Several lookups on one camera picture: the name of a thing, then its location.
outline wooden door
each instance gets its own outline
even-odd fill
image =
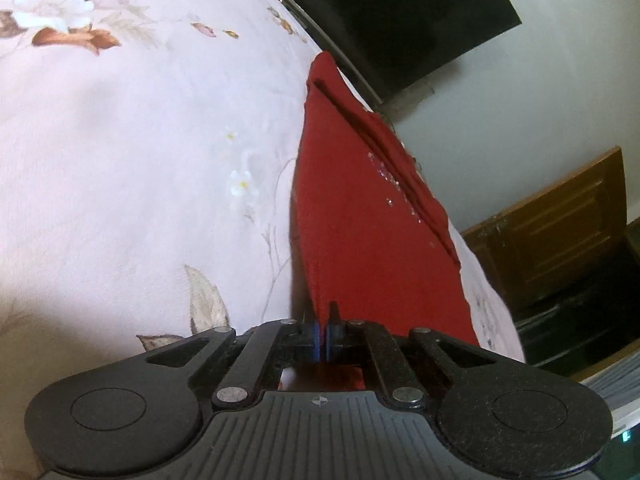
[[[462,234],[517,319],[594,266],[625,225],[622,150],[614,148]]]

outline red garment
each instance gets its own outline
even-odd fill
[[[478,344],[444,209],[377,114],[345,85],[327,52],[307,81],[294,196],[316,315],[406,335],[427,326]]]

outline television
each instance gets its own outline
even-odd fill
[[[379,104],[521,23],[509,0],[281,0]]]

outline crosshair symbol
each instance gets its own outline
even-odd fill
[[[317,397],[314,397],[313,399],[311,399],[311,402],[314,403],[316,406],[318,406],[318,408],[321,408],[322,406],[324,406],[326,403],[329,402],[329,399],[327,399],[326,397],[323,397],[322,395],[318,395]]]

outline bed sheet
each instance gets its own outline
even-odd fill
[[[0,0],[0,479],[39,473],[22,416],[47,384],[305,301],[318,52],[277,0]],[[454,234],[479,340],[518,357]]]

